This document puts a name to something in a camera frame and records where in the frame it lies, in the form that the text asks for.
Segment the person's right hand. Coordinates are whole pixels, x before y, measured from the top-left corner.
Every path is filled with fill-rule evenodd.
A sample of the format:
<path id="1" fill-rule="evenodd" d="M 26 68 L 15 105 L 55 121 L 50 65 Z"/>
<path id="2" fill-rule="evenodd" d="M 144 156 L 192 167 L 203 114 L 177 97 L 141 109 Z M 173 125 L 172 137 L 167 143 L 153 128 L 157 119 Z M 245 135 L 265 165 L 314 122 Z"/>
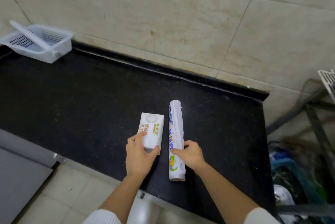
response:
<path id="1" fill-rule="evenodd" d="M 198 143 L 188 140 L 184 142 L 184 149 L 186 149 L 187 156 L 180 159 L 198 174 L 199 170 L 206 165 L 201 147 Z"/>

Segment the person's left hand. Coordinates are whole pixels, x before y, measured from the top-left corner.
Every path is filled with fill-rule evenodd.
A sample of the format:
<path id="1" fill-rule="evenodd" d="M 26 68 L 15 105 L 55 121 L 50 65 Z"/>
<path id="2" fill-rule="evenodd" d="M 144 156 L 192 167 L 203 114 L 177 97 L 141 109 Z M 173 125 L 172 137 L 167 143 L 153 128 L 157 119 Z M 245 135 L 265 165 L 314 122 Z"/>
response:
<path id="1" fill-rule="evenodd" d="M 144 180 L 150 172 L 155 159 L 149 157 L 144 149 L 142 139 L 146 132 L 140 132 L 130 138 L 126 145 L 126 172 L 127 176 Z"/>

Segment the white paper carton box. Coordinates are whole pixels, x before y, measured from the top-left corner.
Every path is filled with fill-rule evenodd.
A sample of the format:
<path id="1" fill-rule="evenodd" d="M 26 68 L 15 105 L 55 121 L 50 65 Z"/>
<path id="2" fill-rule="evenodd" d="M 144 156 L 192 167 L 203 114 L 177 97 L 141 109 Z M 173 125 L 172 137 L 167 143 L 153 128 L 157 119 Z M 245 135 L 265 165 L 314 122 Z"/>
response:
<path id="1" fill-rule="evenodd" d="M 147 133 L 142 139 L 144 149 L 147 153 L 151 153 L 158 145 L 158 156 L 160 155 L 164 121 L 164 115 L 141 113 L 138 133 L 142 131 Z"/>

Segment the white plastic bag roll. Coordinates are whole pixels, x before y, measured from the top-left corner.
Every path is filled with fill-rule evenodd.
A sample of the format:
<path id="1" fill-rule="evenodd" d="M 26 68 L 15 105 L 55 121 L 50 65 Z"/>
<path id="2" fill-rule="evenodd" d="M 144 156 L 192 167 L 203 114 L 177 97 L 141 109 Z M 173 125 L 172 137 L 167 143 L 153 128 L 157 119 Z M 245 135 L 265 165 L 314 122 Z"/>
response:
<path id="1" fill-rule="evenodd" d="M 169 105 L 169 178 L 171 181 L 185 181 L 185 164 L 171 152 L 172 149 L 184 149 L 182 107 L 179 100 L 173 100 Z"/>

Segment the person's right forearm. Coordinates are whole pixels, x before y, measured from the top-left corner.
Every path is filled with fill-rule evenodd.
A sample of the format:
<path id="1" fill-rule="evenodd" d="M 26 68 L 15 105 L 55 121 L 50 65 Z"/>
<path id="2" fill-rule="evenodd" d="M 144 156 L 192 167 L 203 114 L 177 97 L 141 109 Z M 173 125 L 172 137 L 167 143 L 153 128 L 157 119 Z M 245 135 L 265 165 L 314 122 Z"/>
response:
<path id="1" fill-rule="evenodd" d="M 225 224 L 244 224 L 248 214 L 259 206 L 205 161 L 193 170 L 199 175 Z"/>

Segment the person's left forearm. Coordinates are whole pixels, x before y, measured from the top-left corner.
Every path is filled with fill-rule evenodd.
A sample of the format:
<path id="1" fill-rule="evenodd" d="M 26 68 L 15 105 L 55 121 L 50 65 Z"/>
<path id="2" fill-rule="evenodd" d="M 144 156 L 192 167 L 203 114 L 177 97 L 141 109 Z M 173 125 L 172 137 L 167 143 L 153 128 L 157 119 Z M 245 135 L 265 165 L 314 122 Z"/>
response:
<path id="1" fill-rule="evenodd" d="M 116 214 L 121 222 L 126 222 L 135 196 L 144 181 L 144 175 L 126 175 L 122 182 L 107 197 L 99 209 L 108 210 Z"/>

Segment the person's white left sleeve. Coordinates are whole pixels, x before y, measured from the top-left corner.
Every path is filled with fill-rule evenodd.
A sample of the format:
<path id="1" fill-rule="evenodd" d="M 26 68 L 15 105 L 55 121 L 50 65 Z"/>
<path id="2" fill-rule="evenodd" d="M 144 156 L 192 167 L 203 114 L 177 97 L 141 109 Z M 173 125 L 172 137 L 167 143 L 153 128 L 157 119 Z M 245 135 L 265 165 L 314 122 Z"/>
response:
<path id="1" fill-rule="evenodd" d="M 115 213 L 98 209 L 92 212 L 82 224 L 122 224 Z"/>

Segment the person's white sleeve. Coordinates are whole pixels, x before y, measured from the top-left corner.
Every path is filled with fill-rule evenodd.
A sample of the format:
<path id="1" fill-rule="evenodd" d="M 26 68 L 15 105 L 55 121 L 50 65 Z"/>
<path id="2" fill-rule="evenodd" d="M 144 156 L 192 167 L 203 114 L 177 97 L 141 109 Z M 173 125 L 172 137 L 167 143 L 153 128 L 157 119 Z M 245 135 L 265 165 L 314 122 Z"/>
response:
<path id="1" fill-rule="evenodd" d="M 255 208 L 248 213 L 243 224 L 281 224 L 263 208 Z"/>
<path id="2" fill-rule="evenodd" d="M 92 212 L 82 224 L 122 224 L 115 213 L 98 209 Z"/>

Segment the person's white right sleeve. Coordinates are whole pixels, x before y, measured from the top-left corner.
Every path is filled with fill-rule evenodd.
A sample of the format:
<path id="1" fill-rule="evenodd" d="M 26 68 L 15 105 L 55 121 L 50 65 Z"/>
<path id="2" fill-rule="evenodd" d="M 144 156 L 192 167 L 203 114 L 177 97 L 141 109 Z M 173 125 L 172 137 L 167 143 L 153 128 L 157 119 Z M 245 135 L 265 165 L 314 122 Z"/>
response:
<path id="1" fill-rule="evenodd" d="M 281 224 L 263 208 L 255 208 L 248 213 L 243 224 Z"/>

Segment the shiny white round object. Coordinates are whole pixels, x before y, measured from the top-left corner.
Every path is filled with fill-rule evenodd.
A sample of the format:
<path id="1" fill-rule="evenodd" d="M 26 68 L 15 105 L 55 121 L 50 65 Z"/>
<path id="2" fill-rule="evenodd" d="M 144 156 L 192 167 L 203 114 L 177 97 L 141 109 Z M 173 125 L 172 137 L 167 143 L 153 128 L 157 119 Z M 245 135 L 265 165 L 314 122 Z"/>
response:
<path id="1" fill-rule="evenodd" d="M 291 193 L 285 187 L 274 184 L 274 197 L 276 205 L 295 205 Z"/>

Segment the blue green plastic basin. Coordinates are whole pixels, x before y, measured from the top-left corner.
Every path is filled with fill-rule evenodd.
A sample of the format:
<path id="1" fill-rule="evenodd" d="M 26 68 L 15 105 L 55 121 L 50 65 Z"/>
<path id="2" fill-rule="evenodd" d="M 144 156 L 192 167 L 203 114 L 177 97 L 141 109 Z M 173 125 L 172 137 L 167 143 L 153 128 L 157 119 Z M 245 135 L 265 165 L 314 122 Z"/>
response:
<path id="1" fill-rule="evenodd" d="M 318 150 L 284 141 L 268 143 L 273 184 L 291 193 L 295 205 L 335 204 L 335 183 Z M 283 224 L 335 224 L 335 218 L 278 214 Z"/>

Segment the grey cabinet door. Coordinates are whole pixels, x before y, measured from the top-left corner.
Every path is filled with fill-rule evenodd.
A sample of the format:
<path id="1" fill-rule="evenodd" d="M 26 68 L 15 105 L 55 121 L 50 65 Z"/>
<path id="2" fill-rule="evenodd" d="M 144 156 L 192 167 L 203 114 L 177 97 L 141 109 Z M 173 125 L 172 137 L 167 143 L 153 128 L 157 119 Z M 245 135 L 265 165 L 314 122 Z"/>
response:
<path id="1" fill-rule="evenodd" d="M 0 224 L 11 224 L 52 169 L 0 148 Z"/>

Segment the white perforated plastic basket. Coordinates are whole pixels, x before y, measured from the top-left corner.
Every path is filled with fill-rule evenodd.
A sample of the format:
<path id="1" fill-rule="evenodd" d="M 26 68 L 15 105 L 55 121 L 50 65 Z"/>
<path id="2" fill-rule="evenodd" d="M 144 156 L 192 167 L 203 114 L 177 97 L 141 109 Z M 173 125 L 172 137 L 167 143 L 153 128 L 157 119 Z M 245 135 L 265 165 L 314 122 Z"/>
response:
<path id="1" fill-rule="evenodd" d="M 16 31 L 0 37 L 0 44 L 14 52 L 52 64 L 72 50 L 73 33 L 42 24 L 22 26 L 15 21 L 10 24 Z"/>

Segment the white slotted plastic tray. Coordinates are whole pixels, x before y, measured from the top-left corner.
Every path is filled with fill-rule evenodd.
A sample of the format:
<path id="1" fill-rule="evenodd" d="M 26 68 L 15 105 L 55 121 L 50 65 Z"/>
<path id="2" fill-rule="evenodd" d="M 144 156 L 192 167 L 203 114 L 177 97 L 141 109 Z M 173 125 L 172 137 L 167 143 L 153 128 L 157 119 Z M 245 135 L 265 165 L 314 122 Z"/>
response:
<path id="1" fill-rule="evenodd" d="M 327 89 L 331 99 L 335 103 L 335 69 L 318 70 L 318 75 Z"/>

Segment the grey metal rack frame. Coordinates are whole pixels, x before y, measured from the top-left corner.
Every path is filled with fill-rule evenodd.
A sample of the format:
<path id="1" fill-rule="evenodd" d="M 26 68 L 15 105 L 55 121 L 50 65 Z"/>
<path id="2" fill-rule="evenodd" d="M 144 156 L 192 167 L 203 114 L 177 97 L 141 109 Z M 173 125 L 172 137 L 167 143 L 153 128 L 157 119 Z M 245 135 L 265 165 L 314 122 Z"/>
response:
<path id="1" fill-rule="evenodd" d="M 321 121 L 317 116 L 315 108 L 323 109 L 330 112 L 335 112 L 335 104 L 327 103 L 321 101 L 321 99 L 327 95 L 329 92 L 326 87 L 321 86 L 315 92 L 313 92 L 309 97 L 307 97 L 300 104 L 296 104 L 289 112 L 279 117 L 272 124 L 267 126 L 266 133 L 270 135 L 282 125 L 295 118 L 301 112 L 306 112 L 307 117 L 310 121 L 312 130 L 316 136 L 316 139 L 320 145 L 321 153 L 327 164 L 327 168 L 335 183 L 335 155 L 333 154 L 330 146 L 330 142 L 326 133 L 322 127 Z M 316 217 L 332 217 L 335 218 L 335 204 L 321 204 L 321 205 L 280 205 L 276 207 L 278 214 L 288 214 L 288 215 L 306 215 L 306 216 L 316 216 Z"/>

